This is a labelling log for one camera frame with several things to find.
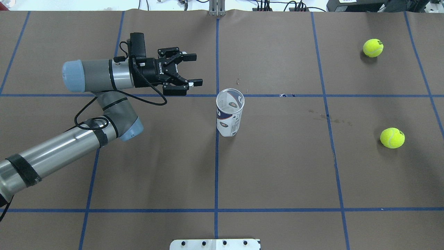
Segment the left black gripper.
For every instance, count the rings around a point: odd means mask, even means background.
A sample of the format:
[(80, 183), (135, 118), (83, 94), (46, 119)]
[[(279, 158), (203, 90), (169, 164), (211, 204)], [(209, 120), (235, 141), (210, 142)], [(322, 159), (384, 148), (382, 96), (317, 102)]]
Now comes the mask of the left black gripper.
[(181, 62), (196, 61), (197, 54), (183, 52), (179, 47), (157, 49), (158, 59), (146, 58), (145, 64), (133, 62), (133, 82), (136, 88), (146, 88), (149, 84), (162, 84), (162, 93), (166, 96), (185, 96), (188, 90), (203, 85), (203, 79), (185, 79), (179, 81), (166, 74), (165, 70), (177, 69)]

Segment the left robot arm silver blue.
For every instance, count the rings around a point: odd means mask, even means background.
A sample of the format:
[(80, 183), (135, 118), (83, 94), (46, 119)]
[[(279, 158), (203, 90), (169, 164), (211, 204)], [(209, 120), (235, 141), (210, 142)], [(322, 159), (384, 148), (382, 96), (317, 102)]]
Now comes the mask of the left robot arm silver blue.
[[(33, 48), (21, 45), (5, 76), (1, 96), (1, 158), (25, 151), (74, 126), (73, 118), (91, 96), (70, 96), (62, 83), (66, 61), (109, 57), (109, 46)], [(214, 131), (208, 123), (211, 98), (169, 97), (166, 106), (132, 101), (145, 130), (127, 142), (100, 149), (92, 209), (209, 208)], [(96, 150), (38, 185), (17, 194), (10, 211), (85, 210)]]

